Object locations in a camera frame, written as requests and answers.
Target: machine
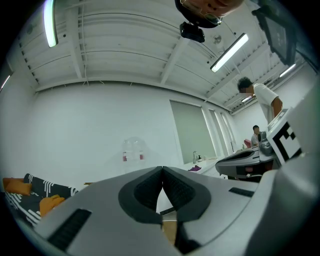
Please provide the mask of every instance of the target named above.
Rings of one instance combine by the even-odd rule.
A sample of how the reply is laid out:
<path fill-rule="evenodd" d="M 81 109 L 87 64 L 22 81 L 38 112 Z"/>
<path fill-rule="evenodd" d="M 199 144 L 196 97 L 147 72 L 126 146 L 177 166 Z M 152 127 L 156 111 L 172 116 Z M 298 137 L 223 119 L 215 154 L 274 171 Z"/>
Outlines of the machine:
<path fill-rule="evenodd" d="M 307 123 L 308 117 L 295 113 L 310 104 L 317 106 L 318 96 L 320 89 L 315 86 L 295 109 L 281 116 L 278 126 L 288 131 L 286 124 L 296 127 L 291 120 Z M 268 140 L 279 138 L 284 148 L 289 137 L 296 138 L 289 131 L 284 140 L 286 134 L 279 135 L 284 128 L 272 129 L 275 132 L 269 133 Z M 317 139 L 317 132 L 310 128 L 308 135 Z M 279 170 L 266 171 L 260 183 L 167 166 L 130 172 L 81 190 L 49 212 L 35 232 L 18 224 L 46 255 L 276 255 L 317 230 L 319 147 L 301 143 L 300 150 L 296 157 L 286 150 L 290 159 Z M 258 148 L 244 150 L 224 163 L 259 164 L 260 153 Z M 177 212 L 174 246 L 161 229 L 162 216 L 156 213 L 162 189 Z"/>

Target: person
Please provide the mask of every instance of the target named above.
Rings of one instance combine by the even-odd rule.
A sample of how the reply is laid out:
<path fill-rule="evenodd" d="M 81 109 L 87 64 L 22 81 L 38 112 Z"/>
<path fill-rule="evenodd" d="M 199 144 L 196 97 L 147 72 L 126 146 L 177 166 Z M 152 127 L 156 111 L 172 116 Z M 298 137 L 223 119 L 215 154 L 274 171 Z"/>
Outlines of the person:
<path fill-rule="evenodd" d="M 260 133 L 259 126 L 255 125 L 253 127 L 253 135 L 251 137 L 251 147 L 258 146 L 258 134 Z"/>
<path fill-rule="evenodd" d="M 222 18 L 236 10 L 245 0 L 175 0 L 175 6 L 192 24 L 215 28 Z"/>
<path fill-rule="evenodd" d="M 253 84 L 249 78 L 243 77 L 238 81 L 238 90 L 241 94 L 256 96 L 268 124 L 282 110 L 279 96 L 262 83 Z"/>

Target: black hair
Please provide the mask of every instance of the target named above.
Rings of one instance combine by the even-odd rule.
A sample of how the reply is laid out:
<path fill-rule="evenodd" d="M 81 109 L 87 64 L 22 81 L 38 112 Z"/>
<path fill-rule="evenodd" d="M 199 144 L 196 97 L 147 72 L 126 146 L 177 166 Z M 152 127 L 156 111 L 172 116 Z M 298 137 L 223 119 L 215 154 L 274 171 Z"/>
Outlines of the black hair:
<path fill-rule="evenodd" d="M 241 93 L 242 89 L 248 88 L 251 86 L 253 83 L 250 81 L 248 77 L 243 77 L 239 80 L 238 82 L 238 90 Z"/>

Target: white ceiling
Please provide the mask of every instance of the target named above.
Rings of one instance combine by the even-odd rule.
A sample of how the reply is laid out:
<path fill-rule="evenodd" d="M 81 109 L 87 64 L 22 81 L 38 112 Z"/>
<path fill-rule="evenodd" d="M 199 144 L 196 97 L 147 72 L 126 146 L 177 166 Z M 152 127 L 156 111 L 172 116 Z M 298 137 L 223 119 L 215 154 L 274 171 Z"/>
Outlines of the white ceiling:
<path fill-rule="evenodd" d="M 244 106 L 237 95 L 238 79 L 264 83 L 286 69 L 271 53 L 251 14 L 257 6 L 250 1 L 224 17 L 219 27 L 203 29 L 203 44 L 180 36 L 185 19 L 174 0 L 85 2 L 82 27 L 81 2 L 56 1 L 55 47 L 48 46 L 41 9 L 22 29 L 20 50 L 38 82 L 37 91 L 87 80 L 132 82 L 187 93 L 234 111 Z M 213 73 L 210 66 L 242 33 L 249 41 Z M 221 48 L 213 43 L 217 35 Z"/>

